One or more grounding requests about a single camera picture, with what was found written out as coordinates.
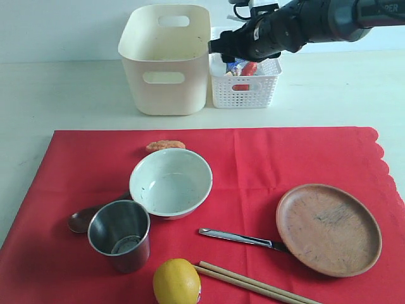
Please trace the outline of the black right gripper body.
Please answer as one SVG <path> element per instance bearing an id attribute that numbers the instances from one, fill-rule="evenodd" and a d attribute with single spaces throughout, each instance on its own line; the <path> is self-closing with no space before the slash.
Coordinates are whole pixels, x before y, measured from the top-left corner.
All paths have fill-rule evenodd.
<path id="1" fill-rule="evenodd" d="M 300 12 L 301 3 L 287 3 L 272 13 L 244 17 L 245 25 L 234 31 L 235 55 L 261 62 L 278 58 L 282 51 L 298 52 L 307 44 Z"/>

